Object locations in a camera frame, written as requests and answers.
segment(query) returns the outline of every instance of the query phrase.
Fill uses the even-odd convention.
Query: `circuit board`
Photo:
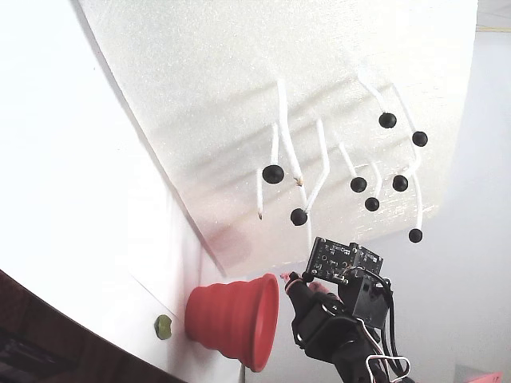
[[[382,263],[383,258],[357,243],[346,246],[316,237],[306,271],[323,281],[339,283],[348,267],[363,267],[379,274]]]

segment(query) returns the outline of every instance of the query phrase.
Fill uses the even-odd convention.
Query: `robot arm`
[[[345,247],[317,238],[306,272],[302,277],[291,273],[286,284],[295,309],[291,323],[295,343],[308,357],[333,364],[345,383],[389,383],[383,359],[405,359],[385,356],[378,345],[375,329],[384,328],[390,304],[393,307],[390,284],[374,273],[381,263],[355,243]],[[309,288],[314,277],[335,282],[339,298]],[[403,371],[397,361],[390,366],[399,377],[410,369],[408,365]],[[401,381],[413,382],[405,377]]]

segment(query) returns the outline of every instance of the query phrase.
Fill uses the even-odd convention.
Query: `white foam board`
[[[439,208],[465,100],[475,0],[80,3],[159,161],[229,275],[309,255],[307,229],[289,220],[303,202],[282,151],[286,177],[263,186],[262,220],[256,210],[255,171],[269,161],[279,78],[308,191],[321,172],[314,122],[325,125],[331,173],[311,213],[313,235],[363,243],[415,225],[414,188],[391,187],[414,158],[392,81],[430,138],[418,170],[426,218]],[[378,104],[356,80],[361,68],[398,118],[394,129],[379,127]],[[349,189],[337,136],[356,164],[378,161],[377,212],[363,206],[374,175],[361,168],[368,189]],[[423,231],[426,241],[427,222]]]

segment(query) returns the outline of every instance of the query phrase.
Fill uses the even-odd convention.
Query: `white table surface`
[[[220,272],[110,87],[74,7],[0,4],[0,269],[180,379],[238,381],[238,361],[184,336],[185,298],[222,280]],[[133,277],[155,259],[176,276],[165,294],[177,304]],[[159,314],[173,318],[167,341],[154,334]]]

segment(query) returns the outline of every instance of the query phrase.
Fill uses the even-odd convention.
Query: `white rod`
[[[263,219],[263,170],[257,169],[255,177],[257,182],[257,215],[259,219]]]
[[[348,169],[350,170],[350,174],[352,178],[357,177],[357,171],[355,170],[355,166],[353,166],[353,162],[351,162],[350,155],[348,154],[346,148],[344,147],[344,144],[339,141],[339,150],[341,151],[341,154],[343,155],[343,159],[346,162],[346,165],[348,165]]]
[[[307,200],[307,206],[305,207],[305,212],[308,214],[312,209],[312,205],[314,201],[318,197],[319,191],[321,187],[327,180],[328,174],[330,173],[330,161],[328,160],[328,151],[327,151],[327,142],[325,141],[325,129],[323,127],[323,122],[321,119],[316,121],[316,130],[318,131],[318,139],[319,139],[319,149],[321,150],[321,160],[323,162],[323,170],[321,171],[321,175],[319,176],[314,188],[312,189],[311,194]]]
[[[289,125],[287,124],[287,94],[286,85],[283,80],[277,81],[277,88],[279,90],[279,127],[280,136],[286,149],[287,158],[291,164],[291,172],[293,178],[296,180],[298,186],[303,185],[303,175],[300,169],[298,158],[296,158],[295,148],[293,147],[293,141],[291,140],[291,134],[289,133]]]
[[[417,169],[421,166],[422,158],[421,153],[419,152],[417,146],[414,144],[412,140],[412,136],[415,132],[417,132],[417,128],[414,122],[414,116],[412,115],[412,112],[410,111],[410,108],[408,108],[408,104],[405,102],[404,98],[402,97],[401,92],[399,91],[399,87],[393,82],[392,88],[394,89],[396,96],[399,99],[399,102],[401,103],[402,109],[405,112],[406,119],[408,120],[408,125],[410,127],[411,133],[408,135],[408,139],[410,141],[410,145],[412,146],[412,150],[414,151],[414,157],[415,161],[408,166],[408,168],[403,172],[403,175],[405,177],[411,176],[414,174]]]
[[[408,108],[408,104],[403,99],[398,86],[394,82],[392,83],[392,88],[394,88],[396,96],[398,96],[398,99],[399,99],[399,102],[401,103],[402,109],[405,111],[405,116],[406,116],[406,119],[408,120],[408,124],[410,124],[410,129],[412,130],[412,134],[414,134],[415,132],[417,132],[417,128],[415,128],[414,116],[412,115],[410,109]]]
[[[421,153],[419,153],[417,147],[414,142],[410,138],[410,144],[412,145],[412,150],[414,151],[415,161],[402,173],[405,177],[411,176],[414,174],[417,169],[421,166],[422,158]]]
[[[412,174],[412,180],[414,180],[415,184],[415,195],[417,197],[417,229],[422,229],[422,215],[423,215],[423,208],[422,208],[422,192],[421,192],[421,185],[418,182],[417,174]]]
[[[372,94],[374,98],[378,101],[378,105],[380,106],[382,113],[387,113],[389,109],[386,107],[386,102],[382,94],[374,86],[372,86],[360,72],[358,72],[357,78],[358,82],[360,82],[360,84],[362,84],[362,86],[366,88],[367,92]]]
[[[300,196],[302,197],[302,204],[307,204],[307,193],[305,192],[305,186],[300,188]],[[307,257],[309,253],[312,251],[312,218],[311,213],[307,215]]]
[[[271,165],[279,164],[279,126],[274,122],[271,125],[273,129],[273,137],[271,138]]]
[[[373,160],[370,160],[370,166],[373,168],[374,175],[376,176],[376,186],[374,187],[374,197],[378,198],[380,196],[380,192],[382,191],[382,174],[380,173],[378,166]]]

